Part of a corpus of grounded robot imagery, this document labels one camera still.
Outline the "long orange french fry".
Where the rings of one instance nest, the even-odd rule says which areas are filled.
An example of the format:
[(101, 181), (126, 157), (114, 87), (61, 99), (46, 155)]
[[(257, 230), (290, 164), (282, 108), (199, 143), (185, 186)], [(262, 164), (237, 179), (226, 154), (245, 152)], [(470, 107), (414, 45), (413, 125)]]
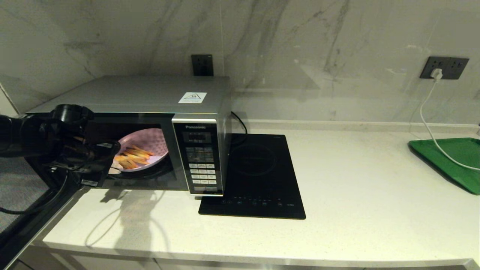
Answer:
[(146, 159), (143, 157), (132, 154), (115, 156), (114, 160), (124, 169), (138, 168), (140, 164), (144, 165), (146, 163)]

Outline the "lilac round plate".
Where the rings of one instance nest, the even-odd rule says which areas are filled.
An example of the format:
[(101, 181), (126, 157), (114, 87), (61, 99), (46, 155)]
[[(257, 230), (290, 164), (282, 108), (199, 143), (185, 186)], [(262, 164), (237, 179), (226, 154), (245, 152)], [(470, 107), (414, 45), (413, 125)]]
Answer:
[(127, 148), (143, 149), (154, 155), (169, 153), (166, 139), (160, 128), (149, 128), (130, 133), (119, 140), (121, 149), (117, 155), (122, 154)]

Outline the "black glass microwave door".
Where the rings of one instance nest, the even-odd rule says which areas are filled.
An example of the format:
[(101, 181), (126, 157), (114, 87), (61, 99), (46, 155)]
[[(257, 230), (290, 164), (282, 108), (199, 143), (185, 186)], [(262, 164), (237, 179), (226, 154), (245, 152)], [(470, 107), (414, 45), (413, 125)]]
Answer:
[(79, 190), (64, 169), (0, 158), (0, 270), (12, 265)]

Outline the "silver Panasonic microwave oven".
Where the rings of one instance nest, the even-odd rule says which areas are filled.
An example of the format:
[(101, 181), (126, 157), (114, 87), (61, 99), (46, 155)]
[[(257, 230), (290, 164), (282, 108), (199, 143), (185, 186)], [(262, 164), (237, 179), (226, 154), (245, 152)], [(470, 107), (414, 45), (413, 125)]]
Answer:
[[(201, 104), (180, 104), (186, 92), (206, 92)], [(106, 177), (92, 188), (189, 191), (224, 194), (231, 140), (228, 77), (105, 76), (82, 84), (27, 112), (48, 118), (57, 105), (74, 104), (94, 113), (88, 142), (119, 140), (133, 132), (160, 128), (173, 171), (151, 180)]]

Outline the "cabinet front panel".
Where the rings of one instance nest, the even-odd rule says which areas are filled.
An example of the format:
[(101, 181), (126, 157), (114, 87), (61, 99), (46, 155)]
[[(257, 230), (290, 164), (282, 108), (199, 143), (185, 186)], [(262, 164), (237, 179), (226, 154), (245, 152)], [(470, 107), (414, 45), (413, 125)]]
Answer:
[(24, 270), (161, 270), (151, 258), (29, 246), (17, 258)]
[(367, 268), (356, 267), (216, 262), (183, 259), (154, 259), (154, 261), (160, 270), (367, 270)]

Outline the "white warning sticker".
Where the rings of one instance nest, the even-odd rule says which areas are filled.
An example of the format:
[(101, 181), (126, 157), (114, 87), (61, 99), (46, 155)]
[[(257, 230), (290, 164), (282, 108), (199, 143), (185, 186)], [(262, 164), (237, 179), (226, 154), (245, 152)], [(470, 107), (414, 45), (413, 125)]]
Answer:
[(206, 92), (186, 92), (178, 101), (180, 104), (201, 104), (207, 93)]

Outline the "black induction cooktop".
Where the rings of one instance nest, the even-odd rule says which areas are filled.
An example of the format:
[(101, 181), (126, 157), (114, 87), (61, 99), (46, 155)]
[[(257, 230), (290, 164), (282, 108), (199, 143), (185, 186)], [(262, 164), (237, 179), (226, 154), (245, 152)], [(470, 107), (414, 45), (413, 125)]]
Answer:
[(293, 161), (284, 135), (232, 135), (226, 189), (204, 197), (201, 215), (306, 219)]

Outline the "green plastic tray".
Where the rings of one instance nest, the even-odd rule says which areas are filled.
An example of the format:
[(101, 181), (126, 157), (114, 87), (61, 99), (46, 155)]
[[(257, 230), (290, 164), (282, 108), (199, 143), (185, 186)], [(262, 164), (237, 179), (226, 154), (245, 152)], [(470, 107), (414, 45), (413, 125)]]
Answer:
[[(461, 164), (480, 168), (480, 139), (463, 137), (437, 139), (439, 146)], [(464, 168), (448, 159), (433, 140), (408, 142), (408, 147), (446, 180), (474, 195), (480, 195), (480, 171)]]

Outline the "small black wall socket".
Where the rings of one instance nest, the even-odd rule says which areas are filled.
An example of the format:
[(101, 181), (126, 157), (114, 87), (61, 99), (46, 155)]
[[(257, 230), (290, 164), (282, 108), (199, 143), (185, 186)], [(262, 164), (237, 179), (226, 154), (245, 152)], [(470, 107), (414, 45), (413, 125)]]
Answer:
[(194, 76), (214, 76), (213, 55), (191, 55), (192, 70)]

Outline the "wide black wall socket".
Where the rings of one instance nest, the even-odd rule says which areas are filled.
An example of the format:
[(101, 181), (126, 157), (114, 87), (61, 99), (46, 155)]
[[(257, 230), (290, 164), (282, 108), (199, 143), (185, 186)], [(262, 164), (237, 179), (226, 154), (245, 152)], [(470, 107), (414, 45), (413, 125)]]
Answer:
[(442, 79), (458, 80), (465, 70), (469, 58), (430, 56), (420, 74), (421, 79), (434, 79), (432, 72), (442, 70)]

